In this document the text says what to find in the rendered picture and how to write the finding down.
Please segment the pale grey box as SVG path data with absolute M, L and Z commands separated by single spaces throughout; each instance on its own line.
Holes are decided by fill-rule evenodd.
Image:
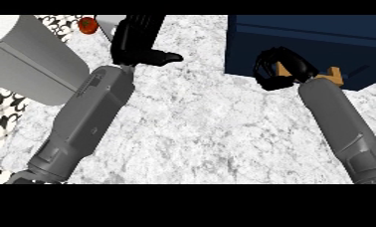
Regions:
M 126 18 L 125 15 L 95 15 L 94 16 L 94 19 L 98 23 L 101 31 L 109 40 L 113 40 L 118 25 L 125 18 Z

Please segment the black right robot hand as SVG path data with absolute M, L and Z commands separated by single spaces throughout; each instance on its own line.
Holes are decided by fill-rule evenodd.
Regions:
M 271 65 L 280 63 L 289 76 L 278 75 Z M 275 91 L 293 86 L 293 81 L 305 83 L 318 75 L 318 70 L 306 60 L 287 48 L 271 48 L 259 53 L 255 58 L 252 74 L 256 83 L 266 91 Z

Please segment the tan cup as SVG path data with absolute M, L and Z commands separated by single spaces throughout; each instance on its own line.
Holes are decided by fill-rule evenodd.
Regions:
M 328 80 L 337 87 L 343 85 L 337 67 L 330 67 L 327 72 L 320 74 L 314 66 L 305 61 L 275 62 L 275 76 L 271 79 L 274 89 L 289 88 L 293 83 L 303 84 L 317 79 Z

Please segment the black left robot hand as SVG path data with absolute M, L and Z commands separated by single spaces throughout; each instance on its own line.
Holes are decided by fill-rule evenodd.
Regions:
M 119 22 L 110 46 L 115 65 L 162 67 L 184 60 L 179 54 L 153 49 L 165 18 L 165 15 L 128 15 Z

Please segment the red tomato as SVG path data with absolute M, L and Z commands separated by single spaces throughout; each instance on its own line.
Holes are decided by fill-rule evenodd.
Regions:
M 84 17 L 78 21 L 78 28 L 84 34 L 94 34 L 98 29 L 98 24 L 94 18 Z

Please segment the dark blue drawer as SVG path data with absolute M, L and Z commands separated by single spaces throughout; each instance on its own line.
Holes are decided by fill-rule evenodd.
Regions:
M 345 90 L 376 84 L 376 15 L 228 15 L 224 72 L 250 77 L 271 47 L 292 50 L 320 73 L 337 67 Z

